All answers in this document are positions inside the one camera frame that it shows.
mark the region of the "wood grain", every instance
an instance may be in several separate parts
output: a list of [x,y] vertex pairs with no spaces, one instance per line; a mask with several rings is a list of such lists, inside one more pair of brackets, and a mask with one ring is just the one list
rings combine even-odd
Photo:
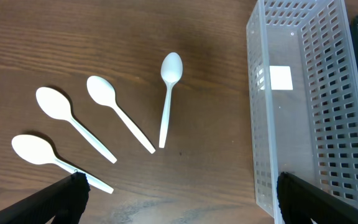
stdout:
[[[255,0],[0,0],[0,210],[64,178],[19,158],[11,139],[39,131],[64,159],[114,187],[91,188],[82,223],[273,223],[255,204],[246,22]],[[358,1],[347,0],[352,16]],[[165,149],[145,150],[86,79],[99,75],[155,146],[165,97],[160,66],[183,59]],[[110,164],[35,91],[57,86],[118,158]]]

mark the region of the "white plastic basket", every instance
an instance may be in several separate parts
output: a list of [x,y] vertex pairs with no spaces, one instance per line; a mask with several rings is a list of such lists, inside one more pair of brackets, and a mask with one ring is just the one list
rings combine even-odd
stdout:
[[358,74],[343,0],[259,0],[247,24],[255,194],[279,173],[358,208]]

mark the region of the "plastic spoon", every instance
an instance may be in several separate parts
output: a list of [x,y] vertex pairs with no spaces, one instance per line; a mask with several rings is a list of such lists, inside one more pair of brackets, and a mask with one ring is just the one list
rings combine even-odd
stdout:
[[42,138],[29,134],[21,134],[12,139],[12,146],[15,152],[27,162],[35,165],[56,164],[71,174],[76,171],[82,172],[86,175],[88,183],[92,186],[97,187],[109,194],[111,194],[114,190],[109,185],[91,174],[56,158],[52,146]]
[[143,144],[143,146],[149,150],[150,153],[154,153],[155,149],[150,141],[146,138],[143,132],[132,122],[131,119],[120,109],[116,103],[116,92],[112,85],[104,78],[92,76],[88,78],[86,82],[88,92],[92,99],[100,105],[111,107],[122,121],[126,124],[129,130],[134,136]]
[[161,66],[161,77],[167,85],[167,95],[165,97],[164,111],[162,113],[160,129],[160,147],[165,146],[167,139],[169,112],[171,107],[171,94],[173,86],[180,80],[183,73],[183,64],[180,56],[175,52],[168,54]]
[[94,137],[86,128],[84,128],[71,114],[71,105],[68,99],[58,91],[41,87],[36,93],[38,104],[41,109],[54,119],[68,121],[81,135],[105,158],[115,163],[117,159],[96,137]]

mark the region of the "storage basket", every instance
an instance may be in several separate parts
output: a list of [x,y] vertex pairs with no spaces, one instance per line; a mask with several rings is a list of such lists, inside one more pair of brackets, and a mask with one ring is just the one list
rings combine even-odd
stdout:
[[290,172],[358,209],[358,73],[343,0],[259,0],[247,24],[255,196]]

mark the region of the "spoon handle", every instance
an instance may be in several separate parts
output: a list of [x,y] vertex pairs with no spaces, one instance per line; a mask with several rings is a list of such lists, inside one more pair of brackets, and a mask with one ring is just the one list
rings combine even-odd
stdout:
[[117,159],[111,154],[109,149],[106,148],[95,136],[93,136],[86,128],[84,128],[79,122],[74,118],[71,118],[69,122],[74,126],[75,129],[97,150],[102,154],[106,159],[112,163],[116,163]]
[[63,162],[61,161],[60,159],[57,159],[56,160],[56,165],[60,166],[62,169],[64,169],[65,171],[73,174],[75,173],[76,171],[78,172],[81,172],[81,173],[84,173],[85,176],[86,176],[86,179],[88,180],[88,183],[90,185],[92,185],[93,187],[96,187],[96,188],[99,188],[100,190],[102,191],[105,191],[109,194],[111,194],[113,192],[113,188],[110,187],[108,184],[104,183],[103,181],[97,179],[96,177],[92,176],[91,174],[75,167],[75,166],[72,166],[66,162]]
[[167,139],[169,112],[171,108],[171,94],[172,86],[167,85],[167,95],[165,96],[164,111],[162,113],[161,129],[160,129],[160,148],[165,147],[165,140]]
[[122,109],[119,106],[115,106],[113,109],[116,111],[118,116],[122,119],[122,121],[126,124],[126,126],[129,128],[132,134],[134,134],[137,140],[139,140],[140,143],[142,143],[142,145],[147,150],[149,150],[150,153],[153,154],[155,152],[153,145],[146,138],[143,132],[136,126],[136,124],[130,118],[128,118],[128,116],[122,111]]

